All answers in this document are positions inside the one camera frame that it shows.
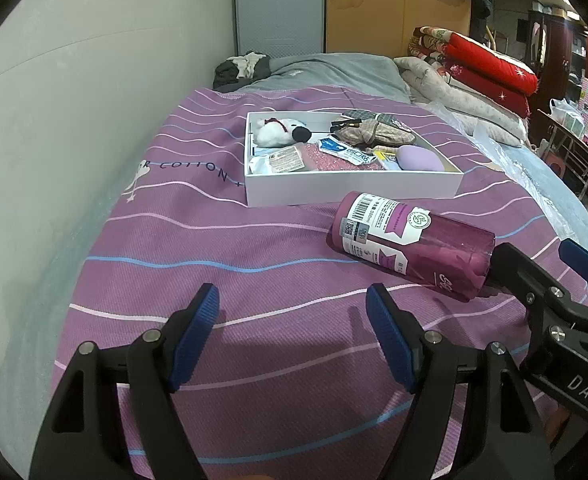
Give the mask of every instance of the bottle label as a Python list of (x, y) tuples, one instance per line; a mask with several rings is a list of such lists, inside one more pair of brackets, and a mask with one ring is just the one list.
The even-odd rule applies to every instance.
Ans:
[(399, 246), (420, 240), (431, 223), (426, 209), (362, 193), (341, 219), (340, 235), (345, 252), (406, 274), (407, 258)]
[(272, 173), (289, 173), (290, 171), (302, 170), (305, 167), (296, 146), (283, 148), (269, 155), (267, 160), (272, 168)]

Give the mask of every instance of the striped bedspread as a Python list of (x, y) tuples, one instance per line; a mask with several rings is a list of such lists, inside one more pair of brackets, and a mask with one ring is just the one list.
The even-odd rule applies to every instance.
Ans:
[[(558, 258), (559, 240), (533, 199), (468, 140), (421, 108), (338, 87), (218, 94), (199, 89), (167, 118), (96, 241), (60, 338), (54, 381), (76, 346), (130, 343), (189, 301), (200, 284), (220, 289), (221, 314), (189, 384), (174, 395), (211, 479), (375, 479), (410, 406), (393, 380), (364, 309), (383, 282), (398, 305), (458, 344), (504, 342), (520, 361), (524, 308), (499, 295), (459, 303), (327, 243), (336, 204), (247, 208), (245, 116), (260, 110), (363, 108), (390, 112), (455, 162), (465, 177), (452, 199), (412, 201), (496, 233), (571, 291), (585, 283)], [(150, 476), (128, 390), (119, 389), (130, 455)], [(555, 403), (532, 389), (543, 416)], [(437, 470), (447, 470), (462, 398)]]

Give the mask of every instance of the pink glitter pouch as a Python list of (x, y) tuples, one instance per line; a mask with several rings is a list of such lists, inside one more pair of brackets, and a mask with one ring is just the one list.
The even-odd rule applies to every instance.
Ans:
[(298, 144), (297, 146), (303, 153), (305, 153), (308, 160), (318, 171), (378, 171), (383, 169), (377, 161), (372, 162), (371, 164), (361, 164), (360, 166), (356, 166), (347, 160), (330, 155), (329, 153), (321, 152), (316, 143), (308, 142), (306, 144)]

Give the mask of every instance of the red quilt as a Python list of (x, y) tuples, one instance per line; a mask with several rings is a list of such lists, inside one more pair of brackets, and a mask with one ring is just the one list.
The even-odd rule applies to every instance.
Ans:
[(501, 85), (527, 96), (538, 87), (538, 79), (524, 63), (445, 28), (414, 30), (421, 46), (436, 50)]
[(508, 110), (517, 114), (520, 118), (527, 119), (530, 116), (530, 105), (525, 95), (510, 90), (495, 83), (487, 77), (483, 77), (473, 70), (453, 62), (439, 52), (431, 52), (418, 43), (418, 38), (413, 37), (407, 48), (410, 56), (423, 59), (434, 67), (434, 70), (449, 83), (449, 78), (455, 79), (463, 85), (469, 86), (472, 90), (489, 97), (492, 101), (500, 104)]

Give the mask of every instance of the pink water bottle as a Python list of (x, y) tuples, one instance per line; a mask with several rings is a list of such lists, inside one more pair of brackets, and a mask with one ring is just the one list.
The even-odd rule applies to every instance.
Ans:
[(351, 192), (334, 218), (332, 241), (349, 254), (469, 301), (485, 283), (496, 238), (420, 207)]

